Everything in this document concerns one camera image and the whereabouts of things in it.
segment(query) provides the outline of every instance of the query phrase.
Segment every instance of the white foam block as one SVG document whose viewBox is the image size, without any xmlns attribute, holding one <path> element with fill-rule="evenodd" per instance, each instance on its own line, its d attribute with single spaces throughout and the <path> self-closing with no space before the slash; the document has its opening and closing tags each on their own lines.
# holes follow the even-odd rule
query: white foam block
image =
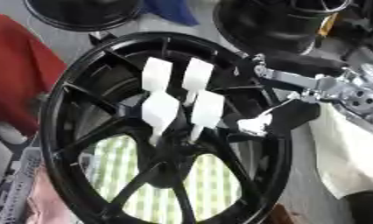
<svg viewBox="0 0 373 224">
<path fill-rule="evenodd" d="M 192 104 L 197 92 L 206 89 L 213 70 L 214 65 L 200 59 L 191 58 L 182 82 L 182 87 L 189 91 L 186 104 Z"/>
<path fill-rule="evenodd" d="M 156 139 L 153 142 L 169 127 L 178 111 L 177 99 L 162 91 L 151 93 L 142 105 L 142 119 L 153 127 L 153 139 Z"/>
<path fill-rule="evenodd" d="M 201 90 L 198 92 L 191 122 L 198 126 L 214 129 L 223 115 L 223 95 Z"/>
<path fill-rule="evenodd" d="M 172 62 L 150 57 L 142 72 L 142 89 L 166 91 L 172 75 Z"/>
</svg>

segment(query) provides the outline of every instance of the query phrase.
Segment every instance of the wheel spoke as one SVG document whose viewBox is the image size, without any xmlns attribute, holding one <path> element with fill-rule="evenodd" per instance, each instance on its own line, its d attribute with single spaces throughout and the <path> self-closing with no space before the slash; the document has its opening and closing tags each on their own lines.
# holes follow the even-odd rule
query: wheel spoke
<svg viewBox="0 0 373 224">
<path fill-rule="evenodd" d="M 262 200 L 262 193 L 260 193 L 256 183 L 250 178 L 249 173 L 245 170 L 233 149 L 230 147 L 221 147 L 218 149 L 216 156 L 222 160 L 233 172 L 238 181 L 240 181 L 243 190 L 243 199 L 255 201 L 255 203 Z"/>
<path fill-rule="evenodd" d="M 247 95 L 250 91 L 263 89 L 262 85 L 240 86 L 240 87 L 219 87 L 212 91 L 220 95 Z"/>
<path fill-rule="evenodd" d="M 194 217 L 194 210 L 191 206 L 191 201 L 189 200 L 187 190 L 182 183 L 181 176 L 177 170 L 175 164 L 172 165 L 172 171 L 174 172 L 174 185 L 173 190 L 176 194 L 177 200 L 179 201 L 179 206 L 181 207 L 183 222 L 185 224 L 194 224 L 196 219 Z"/>
<path fill-rule="evenodd" d="M 105 123 L 101 124 L 99 127 L 90 131 L 87 135 L 82 136 L 77 141 L 69 144 L 62 150 L 58 150 L 54 153 L 54 157 L 58 158 L 60 155 L 64 157 L 70 164 L 76 163 L 77 158 L 82 151 L 87 149 L 89 145 L 95 144 L 101 139 L 112 135 L 116 128 L 121 126 L 124 122 L 122 118 L 110 118 Z"/>
<path fill-rule="evenodd" d="M 228 135 L 228 142 L 231 144 L 248 142 L 248 141 L 261 143 L 264 141 L 264 138 L 260 136 L 250 136 L 250 135 L 243 134 L 240 132 L 232 133 Z"/>
<path fill-rule="evenodd" d="M 160 164 L 160 161 L 156 161 L 147 165 L 147 167 L 128 183 L 128 185 L 103 209 L 102 216 L 111 217 L 120 214 L 120 210 L 130 196 L 156 175 L 155 171 Z"/>
<path fill-rule="evenodd" d="M 66 89 L 66 91 L 73 91 L 75 93 L 78 93 L 78 94 L 82 95 L 87 101 L 93 103 L 98 108 L 103 109 L 104 111 L 106 111 L 110 115 L 114 115 L 117 112 L 117 105 L 116 104 L 113 104 L 113 103 L 107 101 L 102 96 L 97 95 L 97 94 L 87 90 L 84 87 L 79 87 L 79 86 L 76 86 L 72 83 L 66 82 L 66 83 L 64 83 L 64 89 Z"/>
<path fill-rule="evenodd" d="M 125 66 L 130 72 L 134 74 L 135 78 L 141 79 L 142 69 L 136 66 L 132 61 L 112 50 L 106 50 L 105 53 L 110 59 L 113 59 L 116 64 Z"/>
</svg>

